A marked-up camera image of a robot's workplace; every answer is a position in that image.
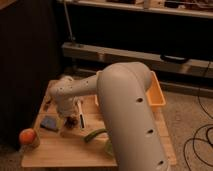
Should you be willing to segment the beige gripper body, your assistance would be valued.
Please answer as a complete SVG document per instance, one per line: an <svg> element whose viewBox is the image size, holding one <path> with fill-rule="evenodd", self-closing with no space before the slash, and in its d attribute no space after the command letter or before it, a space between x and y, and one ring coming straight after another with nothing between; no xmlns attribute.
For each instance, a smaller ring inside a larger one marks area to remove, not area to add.
<svg viewBox="0 0 213 171"><path fill-rule="evenodd" d="M76 102L74 100L67 100L57 103L56 110L59 117L63 119L64 122L67 117L71 116L75 116L78 119Z"/></svg>

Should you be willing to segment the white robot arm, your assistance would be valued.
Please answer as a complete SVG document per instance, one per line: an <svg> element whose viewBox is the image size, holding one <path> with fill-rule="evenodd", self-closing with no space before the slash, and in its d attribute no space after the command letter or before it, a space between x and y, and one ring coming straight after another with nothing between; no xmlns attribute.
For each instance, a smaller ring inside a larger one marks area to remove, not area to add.
<svg viewBox="0 0 213 171"><path fill-rule="evenodd" d="M146 97L151 83L145 64L115 63L82 80L65 76L50 95L60 115L72 113L72 98L97 96L119 171L171 171Z"/></svg>

